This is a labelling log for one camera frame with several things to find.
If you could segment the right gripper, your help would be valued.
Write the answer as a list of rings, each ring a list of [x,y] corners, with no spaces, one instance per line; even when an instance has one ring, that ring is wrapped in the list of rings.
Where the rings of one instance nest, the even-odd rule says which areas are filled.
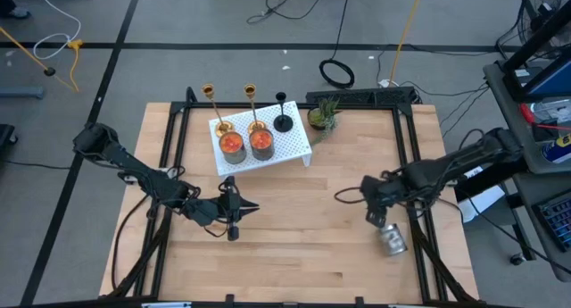
[[[360,192],[367,203],[366,221],[381,229],[400,221],[400,210],[392,207],[401,200],[400,179],[377,179],[366,175],[360,183]]]

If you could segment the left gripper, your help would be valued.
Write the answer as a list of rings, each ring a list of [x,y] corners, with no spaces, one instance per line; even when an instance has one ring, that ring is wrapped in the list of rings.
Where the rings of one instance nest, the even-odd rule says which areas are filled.
[[[200,188],[188,183],[185,183],[184,186],[187,188],[188,198],[183,205],[183,215],[195,221],[199,226],[204,227],[214,237],[222,237],[226,234],[228,241],[237,241],[239,238],[237,223],[246,215],[259,210],[258,204],[240,196],[233,176],[227,177],[220,183],[220,195],[210,199],[198,197]],[[207,226],[210,226],[214,221],[226,226],[225,231],[221,235],[216,235],[207,229]]]

